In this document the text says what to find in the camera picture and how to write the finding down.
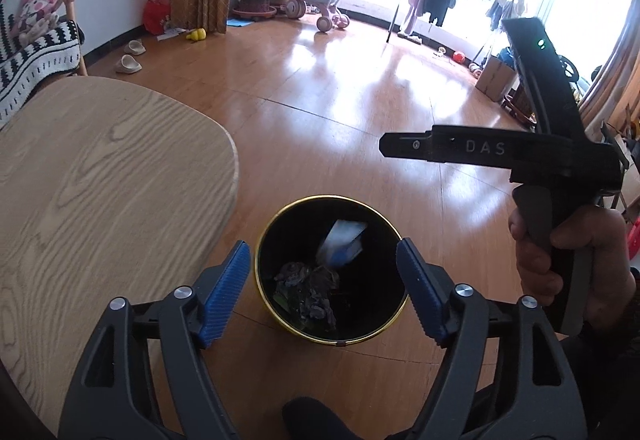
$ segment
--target red ball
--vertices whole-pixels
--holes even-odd
[[[465,62],[466,56],[462,52],[454,52],[453,53],[453,61],[456,63],[463,64]]]

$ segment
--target pink tricycle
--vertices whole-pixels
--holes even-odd
[[[316,27],[321,32],[329,32],[334,27],[345,29],[349,27],[349,17],[338,10],[340,0],[289,0],[286,5],[287,17],[299,20],[306,13],[306,6],[310,5],[320,11]]]

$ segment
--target gold rim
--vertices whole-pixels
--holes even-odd
[[[274,319],[278,323],[280,323],[280,325],[282,325],[282,327],[287,329],[293,335],[297,335],[298,337],[303,337],[303,338],[307,339],[308,341],[312,341],[314,343],[332,344],[334,346],[337,345],[338,343],[340,343],[341,346],[348,346],[349,344],[362,343],[363,341],[366,341],[366,340],[368,340],[368,339],[370,339],[372,337],[375,337],[376,335],[384,332],[387,328],[389,328],[394,323],[394,321],[396,319],[398,319],[398,316],[400,315],[400,312],[402,312],[402,309],[404,308],[404,305],[406,305],[406,300],[408,299],[408,294],[406,293],[406,291],[404,292],[404,299],[402,300],[402,303],[400,304],[398,309],[396,309],[394,314],[391,316],[391,319],[389,319],[385,324],[383,324],[377,330],[375,330],[372,333],[370,333],[368,335],[365,335],[363,337],[358,337],[356,339],[350,339],[348,341],[329,341],[329,340],[326,340],[326,339],[318,339],[318,338],[313,337],[311,335],[305,334],[304,332],[301,332],[300,330],[298,330],[296,328],[293,328],[289,323],[284,321],[284,319],[282,317],[280,317],[280,315],[275,311],[273,306],[271,306],[271,302],[269,301],[269,298],[267,298],[266,294],[264,293],[264,290],[262,289],[262,283],[260,282],[260,277],[258,276],[258,256],[260,256],[260,249],[262,248],[262,241],[264,240],[264,237],[267,234],[267,231],[270,229],[271,224],[273,224],[274,221],[277,220],[277,218],[279,218],[283,213],[286,213],[286,211],[288,211],[292,207],[294,207],[296,205],[299,205],[299,204],[302,204],[302,202],[307,202],[309,200],[315,200],[317,198],[336,198],[336,199],[340,199],[340,200],[348,200],[350,202],[354,202],[354,203],[356,203],[358,205],[366,207],[370,211],[373,211],[375,214],[377,214],[380,218],[382,218],[382,220],[385,221],[385,223],[396,234],[396,236],[398,237],[398,240],[402,240],[402,236],[400,235],[398,230],[393,226],[393,224],[389,220],[387,220],[382,214],[380,214],[378,211],[376,211],[373,207],[370,207],[370,206],[368,206],[367,204],[365,204],[363,202],[360,202],[358,200],[354,200],[353,198],[348,198],[346,196],[340,196],[340,195],[313,195],[313,196],[307,196],[307,197],[301,198],[300,200],[296,200],[295,202],[292,202],[292,203],[290,203],[288,205],[285,205],[276,214],[274,214],[274,216],[271,218],[271,220],[269,220],[269,222],[267,223],[265,228],[262,230],[262,233],[260,234],[260,238],[258,239],[258,246],[255,248],[255,254],[254,254],[254,279],[255,279],[255,284],[258,287],[258,292],[260,293],[260,297],[262,298],[262,301],[264,302],[265,306],[267,307],[267,309],[269,310],[271,315],[274,317]]]

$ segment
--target yellow toy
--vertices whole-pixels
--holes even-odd
[[[201,42],[207,37],[207,31],[204,29],[195,29],[187,34],[187,40],[192,42]]]

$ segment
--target cardboard box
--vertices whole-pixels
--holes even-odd
[[[484,70],[478,78],[476,88],[493,102],[499,103],[511,90],[517,77],[518,74],[513,68],[495,56],[489,56]]]

